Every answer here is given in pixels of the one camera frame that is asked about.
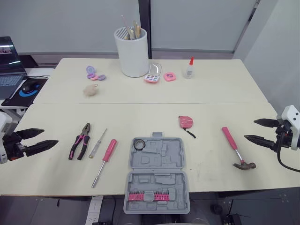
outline glue bottle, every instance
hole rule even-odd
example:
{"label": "glue bottle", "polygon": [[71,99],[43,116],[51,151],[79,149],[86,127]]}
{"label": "glue bottle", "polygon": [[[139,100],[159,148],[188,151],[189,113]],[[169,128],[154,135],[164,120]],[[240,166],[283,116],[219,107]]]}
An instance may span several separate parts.
{"label": "glue bottle", "polygon": [[187,67],[186,74],[185,74],[185,78],[187,78],[187,79],[191,79],[191,77],[192,77],[192,74],[194,71],[193,63],[194,63],[194,58],[192,57],[191,61],[189,62],[189,66]]}

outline white table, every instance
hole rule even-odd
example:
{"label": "white table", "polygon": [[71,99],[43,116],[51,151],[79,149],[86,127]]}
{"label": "white table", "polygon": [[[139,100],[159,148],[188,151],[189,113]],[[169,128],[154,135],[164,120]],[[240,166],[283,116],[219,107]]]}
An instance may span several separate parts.
{"label": "white table", "polygon": [[[190,129],[194,139],[178,125],[178,116],[194,119]],[[5,195],[113,195],[123,194],[130,145],[134,137],[150,137],[163,132],[164,137],[183,140],[189,191],[235,191],[300,186],[300,174],[283,168],[271,150],[257,146],[244,135],[260,135],[275,140],[275,129],[261,127],[254,120],[275,118],[269,103],[236,104],[33,104],[16,130],[42,128],[45,132],[24,140],[31,145],[47,139],[59,142],[50,150],[0,165],[0,194]],[[88,150],[78,161],[68,160],[70,148],[83,126],[91,123]],[[228,126],[246,162],[256,169],[242,171],[221,127]],[[90,151],[105,128],[103,142],[94,159]],[[105,165],[96,188],[91,188],[111,139],[118,144]],[[300,151],[282,149],[283,161],[299,167]]]}
{"label": "white table", "polygon": [[[34,103],[235,103],[267,102],[241,60],[195,60],[195,76],[183,74],[189,60],[151,60],[162,65],[158,83],[122,74],[118,59],[62,59]],[[91,65],[104,81],[87,79]],[[177,80],[166,82],[163,74],[174,72]],[[99,94],[84,97],[83,89],[99,84]]]}

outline white pen holder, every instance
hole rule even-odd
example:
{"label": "white pen holder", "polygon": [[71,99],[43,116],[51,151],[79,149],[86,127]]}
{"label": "white pen holder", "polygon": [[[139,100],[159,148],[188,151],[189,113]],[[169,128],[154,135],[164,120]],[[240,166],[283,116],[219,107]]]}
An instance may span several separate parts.
{"label": "white pen holder", "polygon": [[126,76],[144,76],[149,71],[147,32],[141,29],[140,37],[136,40],[124,40],[127,34],[126,27],[117,29],[114,33],[121,70]]}

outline small screwdriver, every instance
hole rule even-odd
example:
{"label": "small screwdriver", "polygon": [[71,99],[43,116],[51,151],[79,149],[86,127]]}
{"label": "small screwdriver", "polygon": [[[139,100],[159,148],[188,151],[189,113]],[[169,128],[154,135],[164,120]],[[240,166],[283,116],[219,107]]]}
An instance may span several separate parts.
{"label": "small screwdriver", "polygon": [[97,177],[95,177],[95,180],[94,180],[94,182],[93,182],[93,184],[92,184],[92,188],[94,188],[94,187],[96,186],[97,181],[98,181],[98,178],[99,178],[99,175],[100,175],[100,173],[101,173],[101,170],[103,169],[104,164],[105,164],[106,162],[108,162],[109,157],[111,156],[111,154],[112,154],[112,152],[113,152],[113,149],[114,149],[114,147],[116,146],[116,144],[117,144],[117,140],[116,140],[116,139],[112,139],[111,142],[109,143],[109,146],[108,146],[108,148],[107,148],[107,150],[106,150],[106,152],[105,152],[105,155],[104,155],[104,157],[103,157],[103,159],[102,159],[102,160],[103,160],[103,164],[102,164],[102,166],[100,167],[100,170],[99,170],[99,172],[98,172],[98,174],[97,174]]}
{"label": "small screwdriver", "polygon": [[99,145],[101,144],[101,140],[105,134],[105,132],[107,131],[107,128],[105,129],[105,131],[103,132],[103,134],[101,135],[100,139],[97,141],[95,147],[93,148],[93,150],[90,152],[90,155],[89,155],[89,158],[94,158],[98,148],[99,148]]}

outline pink-handled pliers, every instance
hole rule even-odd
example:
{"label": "pink-handled pliers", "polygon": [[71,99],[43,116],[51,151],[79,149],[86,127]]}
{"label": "pink-handled pliers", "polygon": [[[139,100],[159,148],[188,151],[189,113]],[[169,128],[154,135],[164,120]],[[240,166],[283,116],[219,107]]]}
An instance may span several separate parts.
{"label": "pink-handled pliers", "polygon": [[88,135],[90,132],[90,124],[87,123],[84,128],[82,129],[82,132],[80,135],[78,135],[76,137],[76,140],[75,140],[75,143],[73,144],[72,148],[71,148],[71,151],[70,151],[70,155],[69,155],[69,159],[72,160],[73,159],[73,156],[74,156],[74,153],[75,153],[75,150],[79,144],[79,142],[81,140],[83,140],[83,146],[82,146],[82,149],[81,149],[81,152],[78,156],[78,160],[81,160],[85,154],[85,151],[88,147],[88,142],[89,142],[89,139],[90,139],[90,136]]}

